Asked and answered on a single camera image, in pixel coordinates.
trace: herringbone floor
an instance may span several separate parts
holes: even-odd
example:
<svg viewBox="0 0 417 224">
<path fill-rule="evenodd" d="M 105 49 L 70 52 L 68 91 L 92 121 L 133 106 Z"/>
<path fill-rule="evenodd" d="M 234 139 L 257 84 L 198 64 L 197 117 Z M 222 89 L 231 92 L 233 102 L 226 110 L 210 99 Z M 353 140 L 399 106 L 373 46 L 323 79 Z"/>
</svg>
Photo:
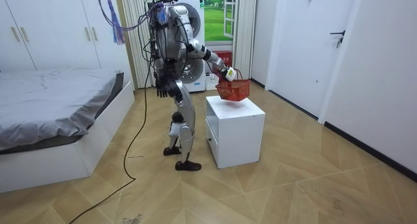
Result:
<svg viewBox="0 0 417 224">
<path fill-rule="evenodd" d="M 148 123 L 133 144 L 137 180 L 76 223 L 417 223 L 417 184 L 323 128 L 283 100 L 251 86 L 266 112 L 261 159 L 218 170 L 205 139 L 205 96 L 193 94 L 196 173 L 176 172 L 163 157 L 172 100 L 149 89 Z M 90 178 L 0 194 L 0 223 L 68 223 L 129 181 L 124 151 L 143 120 L 143 93 Z"/>
</svg>

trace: plastic basket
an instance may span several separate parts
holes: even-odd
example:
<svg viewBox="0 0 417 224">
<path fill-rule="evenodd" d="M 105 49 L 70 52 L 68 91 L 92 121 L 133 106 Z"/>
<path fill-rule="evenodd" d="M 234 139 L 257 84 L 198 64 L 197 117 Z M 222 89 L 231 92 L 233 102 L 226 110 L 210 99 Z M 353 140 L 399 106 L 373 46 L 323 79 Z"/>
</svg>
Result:
<svg viewBox="0 0 417 224">
<path fill-rule="evenodd" d="M 230 101 L 241 101 L 249 96 L 250 80 L 220 81 L 216 88 L 220 98 Z"/>
</svg>

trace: washing machine door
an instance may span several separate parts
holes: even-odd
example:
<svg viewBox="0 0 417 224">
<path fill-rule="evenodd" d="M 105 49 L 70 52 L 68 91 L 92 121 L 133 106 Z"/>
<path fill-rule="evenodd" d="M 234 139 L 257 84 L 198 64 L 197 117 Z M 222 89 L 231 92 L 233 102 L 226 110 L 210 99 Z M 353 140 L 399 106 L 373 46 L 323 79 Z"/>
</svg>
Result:
<svg viewBox="0 0 417 224">
<path fill-rule="evenodd" d="M 188 3 L 177 3 L 176 5 L 182 5 L 185 6 L 188 10 L 188 17 L 190 18 L 190 24 L 193 28 L 193 35 L 194 38 L 198 35 L 200 32 L 200 26 L 201 26 L 201 20 L 200 15 L 198 14 L 198 11 Z"/>
<path fill-rule="evenodd" d="M 177 73 L 180 75 L 180 80 L 183 83 L 193 83 L 204 74 L 204 61 L 202 59 L 189 58 L 186 62 L 184 52 L 182 54 L 179 61 L 175 64 Z"/>
</svg>

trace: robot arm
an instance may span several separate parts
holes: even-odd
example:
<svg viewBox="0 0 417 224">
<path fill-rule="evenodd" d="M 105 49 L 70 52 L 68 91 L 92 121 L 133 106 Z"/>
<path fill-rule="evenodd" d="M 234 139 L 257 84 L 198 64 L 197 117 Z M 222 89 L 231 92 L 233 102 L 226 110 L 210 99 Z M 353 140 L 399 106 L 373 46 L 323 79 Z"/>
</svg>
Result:
<svg viewBox="0 0 417 224">
<path fill-rule="evenodd" d="M 200 44 L 197 39 L 194 38 L 187 8 L 182 5 L 170 7 L 169 15 L 172 20 L 175 20 L 177 26 L 179 26 L 181 37 L 184 41 L 186 41 L 187 44 L 187 52 L 192 54 L 193 57 L 201 58 L 211 63 L 213 67 L 220 71 L 221 75 L 226 80 L 234 80 L 236 77 L 236 71 L 231 67 L 227 67 L 223 60 L 217 56 L 217 54 L 211 52 L 204 45 Z"/>
</svg>

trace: wardrobe handle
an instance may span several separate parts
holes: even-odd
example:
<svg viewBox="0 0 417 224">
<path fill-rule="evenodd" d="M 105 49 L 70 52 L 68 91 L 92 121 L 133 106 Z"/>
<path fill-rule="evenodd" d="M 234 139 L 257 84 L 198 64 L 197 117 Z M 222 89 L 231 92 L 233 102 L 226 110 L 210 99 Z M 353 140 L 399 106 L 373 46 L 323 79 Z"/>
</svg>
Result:
<svg viewBox="0 0 417 224">
<path fill-rule="evenodd" d="M 96 41 L 98 41 L 97 34 L 96 34 L 96 29 L 94 27 L 93 27 L 93 35 L 94 35 L 94 38 L 96 39 Z"/>
<path fill-rule="evenodd" d="M 17 40 L 18 42 L 20 42 L 20 38 L 19 38 L 18 34 L 16 33 L 16 30 L 14 29 L 14 27 L 11 27 L 11 28 L 12 28 L 12 31 L 13 31 L 14 37 L 16 38 L 16 40 Z"/>
<path fill-rule="evenodd" d="M 23 27 L 20 27 L 20 30 L 22 31 L 23 36 L 25 37 L 26 42 L 29 42 L 29 39 L 27 39 L 27 35 L 26 35 L 26 32 L 25 32 L 25 29 Z"/>
<path fill-rule="evenodd" d="M 84 27 L 84 29 L 85 29 L 85 34 L 87 35 L 87 39 L 88 39 L 89 41 L 91 41 L 91 39 L 90 39 L 90 34 L 89 34 L 89 30 L 88 30 L 86 27 Z"/>
</svg>

